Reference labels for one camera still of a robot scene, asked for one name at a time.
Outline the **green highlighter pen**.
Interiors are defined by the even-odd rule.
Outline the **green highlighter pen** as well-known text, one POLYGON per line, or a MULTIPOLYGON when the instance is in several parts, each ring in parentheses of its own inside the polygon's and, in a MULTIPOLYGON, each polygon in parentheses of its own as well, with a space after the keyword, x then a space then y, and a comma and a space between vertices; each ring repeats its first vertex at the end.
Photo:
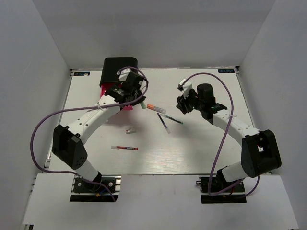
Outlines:
POLYGON ((146 109, 147 108, 144 101, 140 103, 140 106, 141 106, 142 109, 146 109))

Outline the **orange highlighter pen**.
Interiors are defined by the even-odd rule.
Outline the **orange highlighter pen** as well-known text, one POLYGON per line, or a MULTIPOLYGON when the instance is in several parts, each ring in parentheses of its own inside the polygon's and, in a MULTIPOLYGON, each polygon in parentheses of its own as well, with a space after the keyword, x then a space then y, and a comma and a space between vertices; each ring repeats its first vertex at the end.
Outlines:
POLYGON ((157 107, 157 106, 154 106, 154 105, 152 105, 152 104, 147 104, 146 107, 147 107, 147 109, 156 111, 156 112, 158 112, 158 113, 166 114, 166 110, 165 110, 165 109, 160 108, 160 107, 157 107))

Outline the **pink top drawer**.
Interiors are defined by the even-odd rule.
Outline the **pink top drawer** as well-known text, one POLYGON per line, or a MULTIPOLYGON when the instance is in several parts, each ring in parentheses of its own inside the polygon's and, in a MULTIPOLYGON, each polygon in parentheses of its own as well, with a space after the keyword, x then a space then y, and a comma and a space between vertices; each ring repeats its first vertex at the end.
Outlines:
MULTIPOLYGON (((113 98, 114 102, 116 101, 116 98, 118 94, 115 94, 111 89, 113 89, 113 86, 116 85, 116 83, 102 83, 101 84, 101 91, 100 91, 100 98, 104 98, 106 96, 110 96, 113 98)), ((122 110, 124 111, 132 111, 133 106, 132 105, 126 105, 124 107, 121 107, 122 110)))

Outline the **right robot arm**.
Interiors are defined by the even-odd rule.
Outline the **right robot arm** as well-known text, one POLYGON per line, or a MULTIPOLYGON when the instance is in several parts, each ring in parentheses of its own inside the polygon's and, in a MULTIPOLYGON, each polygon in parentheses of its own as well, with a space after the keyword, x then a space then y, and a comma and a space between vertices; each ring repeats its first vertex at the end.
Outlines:
POLYGON ((226 132, 241 146, 240 161, 218 170, 208 184, 209 187, 228 191, 237 181, 247 177, 255 178, 281 167, 274 133, 251 127, 235 117, 226 106, 216 102, 210 84, 200 84, 194 90, 191 82, 183 80, 178 89, 183 92, 177 98, 177 108, 182 113, 200 111, 205 120, 226 132))

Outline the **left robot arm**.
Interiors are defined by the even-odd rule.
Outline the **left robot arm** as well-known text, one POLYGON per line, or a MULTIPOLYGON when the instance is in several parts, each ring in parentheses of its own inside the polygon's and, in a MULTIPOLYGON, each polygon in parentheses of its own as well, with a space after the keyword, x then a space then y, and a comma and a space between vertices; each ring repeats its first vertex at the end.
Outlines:
POLYGON ((53 132, 52 153, 85 179, 90 191, 101 187, 101 173, 88 161, 84 147, 89 137, 125 106, 144 101, 141 86, 145 78, 130 69, 120 73, 119 82, 109 88, 83 116, 67 126, 58 125, 53 132))

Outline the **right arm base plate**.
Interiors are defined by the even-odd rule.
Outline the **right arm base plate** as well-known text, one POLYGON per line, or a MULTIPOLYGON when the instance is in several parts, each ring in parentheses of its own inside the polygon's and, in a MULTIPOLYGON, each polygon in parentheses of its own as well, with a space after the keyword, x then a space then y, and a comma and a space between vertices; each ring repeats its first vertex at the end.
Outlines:
POLYGON ((209 176, 200 177, 195 184, 200 189, 202 204, 235 204, 247 202, 243 182, 240 182, 238 185, 219 193, 216 196, 209 196, 209 176))

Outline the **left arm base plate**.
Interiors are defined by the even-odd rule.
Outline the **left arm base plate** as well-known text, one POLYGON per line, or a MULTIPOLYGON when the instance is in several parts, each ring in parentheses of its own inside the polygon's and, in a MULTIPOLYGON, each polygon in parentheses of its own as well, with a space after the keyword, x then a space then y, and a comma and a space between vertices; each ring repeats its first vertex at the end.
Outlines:
MULTIPOLYGON (((110 190, 116 201, 120 192, 121 176, 103 176, 100 183, 110 190)), ((75 176, 71 189, 70 202, 108 203, 114 202, 114 200, 105 187, 87 183, 75 176)))

